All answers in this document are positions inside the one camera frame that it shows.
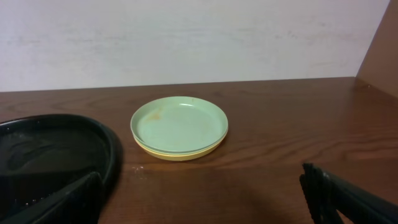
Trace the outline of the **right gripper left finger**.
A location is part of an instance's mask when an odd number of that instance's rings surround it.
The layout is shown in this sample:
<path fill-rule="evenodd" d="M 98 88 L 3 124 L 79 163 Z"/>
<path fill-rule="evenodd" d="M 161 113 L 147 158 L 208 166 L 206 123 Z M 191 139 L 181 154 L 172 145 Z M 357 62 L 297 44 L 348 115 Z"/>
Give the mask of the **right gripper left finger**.
<path fill-rule="evenodd" d="M 100 174 L 91 172 L 1 224 L 93 223 L 103 206 Z"/>

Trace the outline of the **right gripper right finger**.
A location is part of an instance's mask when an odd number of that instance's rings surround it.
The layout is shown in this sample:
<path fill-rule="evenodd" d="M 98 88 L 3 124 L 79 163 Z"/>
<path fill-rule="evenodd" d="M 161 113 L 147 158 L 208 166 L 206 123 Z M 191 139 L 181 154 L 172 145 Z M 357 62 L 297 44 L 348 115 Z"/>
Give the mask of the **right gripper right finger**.
<path fill-rule="evenodd" d="M 397 205 L 377 197 L 321 168 L 302 164 L 299 181 L 314 224 L 397 224 Z"/>

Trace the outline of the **yellow plate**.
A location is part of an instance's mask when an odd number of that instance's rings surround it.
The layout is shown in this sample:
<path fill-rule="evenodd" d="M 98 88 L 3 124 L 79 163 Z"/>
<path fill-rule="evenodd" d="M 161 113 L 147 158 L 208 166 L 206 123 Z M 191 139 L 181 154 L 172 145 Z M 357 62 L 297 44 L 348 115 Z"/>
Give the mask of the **yellow plate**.
<path fill-rule="evenodd" d="M 212 144 L 211 146 L 206 147 L 205 149 L 201 149 L 199 151 L 188 154 L 167 154 L 162 152 L 156 152 L 152 149 L 149 149 L 142 143 L 140 143 L 137 138 L 134 138 L 134 140 L 144 151 L 146 151 L 146 153 L 156 158 L 163 159 L 166 161 L 189 161 L 189 160 L 198 159 L 199 157 L 203 157 L 214 151 L 223 142 L 226 136 L 227 134 L 225 134 L 218 142 Z"/>

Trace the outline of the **light green plate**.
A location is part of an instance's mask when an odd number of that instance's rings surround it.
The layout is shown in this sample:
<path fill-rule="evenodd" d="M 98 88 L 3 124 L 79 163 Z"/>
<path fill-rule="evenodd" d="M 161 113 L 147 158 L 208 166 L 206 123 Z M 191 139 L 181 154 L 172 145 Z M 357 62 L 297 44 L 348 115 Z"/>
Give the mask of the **light green plate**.
<path fill-rule="evenodd" d="M 205 151 L 211 148 L 216 148 L 219 144 L 222 143 L 222 141 L 224 140 L 224 138 L 228 135 L 228 131 L 226 131 L 224 133 L 224 135 L 222 135 L 222 137 L 220 137 L 219 140 L 217 140 L 217 142 L 214 142 L 213 144 L 203 147 L 203 148 L 199 148 L 199 149 L 195 149 L 195 150 L 177 150 L 177 151 L 171 151 L 171 150 L 163 150 L 163 149 L 155 149 L 153 147 L 149 147 L 147 145 L 145 145 L 144 143 L 140 142 L 140 140 L 138 140 L 137 137 L 134 137 L 135 142 L 140 145 L 140 147 L 143 147 L 144 149 L 148 149 L 150 151 L 154 151 L 154 152 L 158 152 L 161 154 L 193 154 L 193 153 L 197 153 L 197 152 L 201 152 L 201 151 Z"/>
<path fill-rule="evenodd" d="M 224 111 L 191 96 L 160 98 L 141 106 L 131 118 L 131 131 L 155 149 L 195 150 L 217 142 L 228 130 Z"/>

